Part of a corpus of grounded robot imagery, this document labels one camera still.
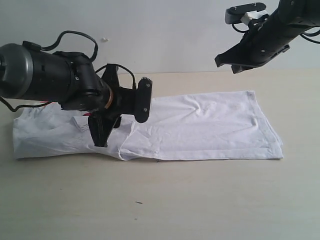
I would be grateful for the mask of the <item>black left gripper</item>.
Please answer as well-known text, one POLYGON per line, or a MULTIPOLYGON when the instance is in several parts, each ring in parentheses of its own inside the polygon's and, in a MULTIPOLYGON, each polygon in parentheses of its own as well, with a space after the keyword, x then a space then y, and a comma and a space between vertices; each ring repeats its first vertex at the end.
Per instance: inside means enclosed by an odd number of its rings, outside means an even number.
POLYGON ((105 106, 88 117, 88 126, 95 147, 106 148, 108 138, 114 128, 121 124, 122 115, 132 115, 140 121, 138 108, 138 87, 135 75, 127 67, 118 63, 108 63, 96 72, 104 70, 102 80, 108 87, 108 102, 105 106), (132 78, 132 87, 120 85, 118 69, 125 70, 132 78))

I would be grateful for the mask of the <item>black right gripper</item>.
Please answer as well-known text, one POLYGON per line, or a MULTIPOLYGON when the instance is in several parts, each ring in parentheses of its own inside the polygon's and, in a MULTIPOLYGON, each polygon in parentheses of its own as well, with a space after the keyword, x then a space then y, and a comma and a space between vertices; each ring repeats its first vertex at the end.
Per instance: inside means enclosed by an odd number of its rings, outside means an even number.
POLYGON ((214 60, 219 68, 231 65, 233 74, 265 65, 301 33, 320 25, 320 11, 277 9, 259 27, 252 29, 242 42, 218 54, 214 60))

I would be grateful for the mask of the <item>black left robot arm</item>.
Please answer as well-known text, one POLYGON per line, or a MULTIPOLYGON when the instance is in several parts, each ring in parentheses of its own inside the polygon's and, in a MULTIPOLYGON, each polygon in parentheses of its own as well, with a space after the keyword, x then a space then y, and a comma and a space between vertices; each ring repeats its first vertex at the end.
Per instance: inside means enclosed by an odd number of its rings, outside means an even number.
POLYGON ((108 63, 98 76, 81 52, 45 53, 30 43, 0 48, 0 98, 58 103, 64 111, 88 112, 94 145, 106 147, 121 116, 135 114, 136 85, 120 86, 119 64, 108 63))

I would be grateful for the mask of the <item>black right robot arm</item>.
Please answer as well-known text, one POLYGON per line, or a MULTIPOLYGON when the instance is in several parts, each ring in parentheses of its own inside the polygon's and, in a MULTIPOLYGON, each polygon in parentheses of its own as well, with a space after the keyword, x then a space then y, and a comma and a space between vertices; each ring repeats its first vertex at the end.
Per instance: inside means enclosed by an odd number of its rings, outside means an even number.
POLYGON ((289 43, 299 36, 307 41, 316 36, 307 31, 320 25, 320 2, 281 0, 272 14, 262 2, 232 6, 225 11, 225 23, 248 27, 238 44, 214 59, 217 67, 230 65, 238 74, 264 66, 289 50, 289 43))

